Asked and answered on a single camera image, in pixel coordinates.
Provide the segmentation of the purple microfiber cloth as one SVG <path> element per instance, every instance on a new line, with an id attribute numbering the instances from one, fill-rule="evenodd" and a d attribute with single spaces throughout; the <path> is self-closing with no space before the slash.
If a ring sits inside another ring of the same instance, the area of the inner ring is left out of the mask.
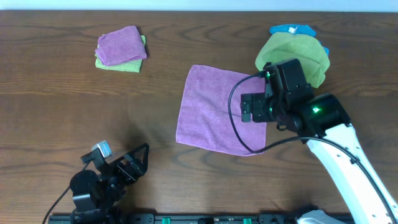
<path id="1" fill-rule="evenodd" d="M 243 73 L 193 65 L 188 73 L 178 115 L 176 142 L 235 156 L 251 153 L 239 142 L 228 114 L 228 99 Z M 266 123 L 241 121 L 240 100 L 245 93 L 265 92 L 265 82 L 251 78 L 233 93 L 231 112 L 236 130 L 252 150 L 266 145 Z"/>

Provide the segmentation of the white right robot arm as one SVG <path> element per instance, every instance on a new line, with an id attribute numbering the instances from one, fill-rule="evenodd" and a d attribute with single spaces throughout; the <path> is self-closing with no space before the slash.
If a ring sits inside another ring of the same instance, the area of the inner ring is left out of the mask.
<path id="1" fill-rule="evenodd" d="M 241 95 L 244 122 L 277 122 L 295 132 L 325 167 L 355 223 L 397 223 L 397 203 L 367 159 L 351 120 L 331 94 Z"/>

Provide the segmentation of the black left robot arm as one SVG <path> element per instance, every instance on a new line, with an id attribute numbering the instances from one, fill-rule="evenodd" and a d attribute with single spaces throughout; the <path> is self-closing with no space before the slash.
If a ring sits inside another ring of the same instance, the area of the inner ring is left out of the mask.
<path id="1" fill-rule="evenodd" d="M 131 216 L 124 214 L 114 204 L 126 193 L 125 188 L 135 184 L 148 169 L 149 145 L 143 145 L 127 152 L 108 163 L 112 155 L 106 141 L 91 148 L 81 156 L 84 164 L 93 163 L 99 171 L 84 168 L 70 181 L 73 202 L 76 209 L 70 215 L 71 223 L 130 223 Z"/>

